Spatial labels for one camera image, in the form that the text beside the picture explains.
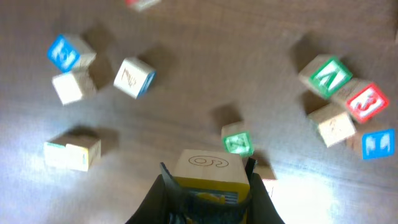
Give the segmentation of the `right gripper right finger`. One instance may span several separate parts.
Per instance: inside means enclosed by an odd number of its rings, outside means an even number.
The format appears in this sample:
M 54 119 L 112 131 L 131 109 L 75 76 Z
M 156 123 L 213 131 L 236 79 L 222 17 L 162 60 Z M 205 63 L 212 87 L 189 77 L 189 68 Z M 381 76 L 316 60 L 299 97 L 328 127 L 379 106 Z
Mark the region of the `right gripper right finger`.
M 245 171 L 250 184 L 251 201 L 247 210 L 247 224 L 284 224 L 277 213 L 261 176 L 255 173 L 257 160 L 249 157 Z

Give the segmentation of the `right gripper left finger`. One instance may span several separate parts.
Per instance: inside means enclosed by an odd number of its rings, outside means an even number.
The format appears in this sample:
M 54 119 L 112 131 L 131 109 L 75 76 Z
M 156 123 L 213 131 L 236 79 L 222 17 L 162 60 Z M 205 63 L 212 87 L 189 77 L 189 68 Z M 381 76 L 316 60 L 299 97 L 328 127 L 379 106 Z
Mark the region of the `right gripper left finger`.
M 160 171 L 161 174 L 126 224 L 180 223 L 180 186 L 163 162 L 160 163 Z

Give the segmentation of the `yellow S wooden block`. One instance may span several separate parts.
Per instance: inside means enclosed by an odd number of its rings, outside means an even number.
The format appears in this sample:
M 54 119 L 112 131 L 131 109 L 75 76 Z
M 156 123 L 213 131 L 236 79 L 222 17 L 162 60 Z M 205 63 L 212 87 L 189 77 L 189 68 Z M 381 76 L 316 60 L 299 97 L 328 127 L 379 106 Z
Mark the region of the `yellow S wooden block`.
M 66 144 L 67 168 L 87 172 L 92 163 L 101 157 L 101 140 L 82 138 Z

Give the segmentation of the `green R wooden block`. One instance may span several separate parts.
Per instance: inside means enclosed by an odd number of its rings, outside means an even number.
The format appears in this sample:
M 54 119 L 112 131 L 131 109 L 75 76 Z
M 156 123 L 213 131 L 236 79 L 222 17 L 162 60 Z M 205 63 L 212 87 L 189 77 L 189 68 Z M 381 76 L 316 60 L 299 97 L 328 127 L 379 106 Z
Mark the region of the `green R wooden block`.
M 44 158 L 48 166 L 67 169 L 71 156 L 71 150 L 67 147 L 70 135 L 57 136 L 44 142 Z

